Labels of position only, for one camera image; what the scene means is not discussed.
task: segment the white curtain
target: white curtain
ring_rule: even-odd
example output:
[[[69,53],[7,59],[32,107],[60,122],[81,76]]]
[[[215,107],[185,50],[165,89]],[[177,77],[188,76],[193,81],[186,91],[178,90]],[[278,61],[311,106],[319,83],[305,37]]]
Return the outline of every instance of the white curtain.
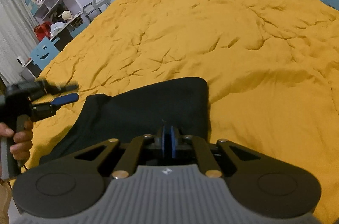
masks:
[[[22,81],[17,57],[28,59],[38,44],[36,25],[24,0],[0,0],[0,75],[6,85]]]

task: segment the blue chair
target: blue chair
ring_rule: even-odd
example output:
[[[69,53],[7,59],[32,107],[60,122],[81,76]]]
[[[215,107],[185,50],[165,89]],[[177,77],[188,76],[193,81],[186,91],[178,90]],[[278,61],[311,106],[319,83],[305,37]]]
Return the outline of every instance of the blue chair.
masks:
[[[31,52],[31,58],[34,63],[43,70],[58,54],[58,49],[55,48],[47,37],[44,37],[38,46]]]

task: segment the bed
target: bed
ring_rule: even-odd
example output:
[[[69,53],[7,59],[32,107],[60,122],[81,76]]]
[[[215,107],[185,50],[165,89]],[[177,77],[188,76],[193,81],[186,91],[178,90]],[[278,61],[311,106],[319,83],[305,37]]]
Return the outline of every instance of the bed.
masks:
[[[35,124],[28,167],[67,134],[89,95],[179,77],[209,85],[210,141],[302,167],[314,215],[339,217],[339,12],[319,0],[116,0],[43,70],[79,102]]]

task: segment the red bag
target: red bag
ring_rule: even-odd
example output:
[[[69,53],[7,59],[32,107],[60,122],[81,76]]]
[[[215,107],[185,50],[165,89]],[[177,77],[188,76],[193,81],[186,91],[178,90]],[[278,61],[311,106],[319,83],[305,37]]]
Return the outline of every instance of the red bag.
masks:
[[[43,24],[38,25],[34,28],[34,32],[39,42],[42,41],[45,36],[50,39],[50,27],[51,26],[52,26],[52,23],[50,23],[49,21],[46,21]]]

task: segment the finger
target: finger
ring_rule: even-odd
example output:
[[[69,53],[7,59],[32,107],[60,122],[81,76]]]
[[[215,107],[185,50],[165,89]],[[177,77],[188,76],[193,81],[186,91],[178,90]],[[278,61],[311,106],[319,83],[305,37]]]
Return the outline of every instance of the finger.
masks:
[[[14,134],[14,143],[19,144],[33,139],[33,132],[31,130],[24,130]]]
[[[6,124],[0,123],[0,136],[13,137],[13,135],[13,130],[11,130]]]
[[[30,155],[31,155],[31,153],[29,151],[23,151],[23,152],[14,154],[13,157],[14,157],[15,160],[22,160],[24,162],[27,162]]]
[[[23,126],[26,130],[32,130],[33,127],[34,127],[34,124],[31,120],[27,120],[27,121],[25,121]]]
[[[33,146],[32,141],[27,141],[19,144],[14,144],[10,147],[11,153],[18,154],[20,152],[29,151]]]

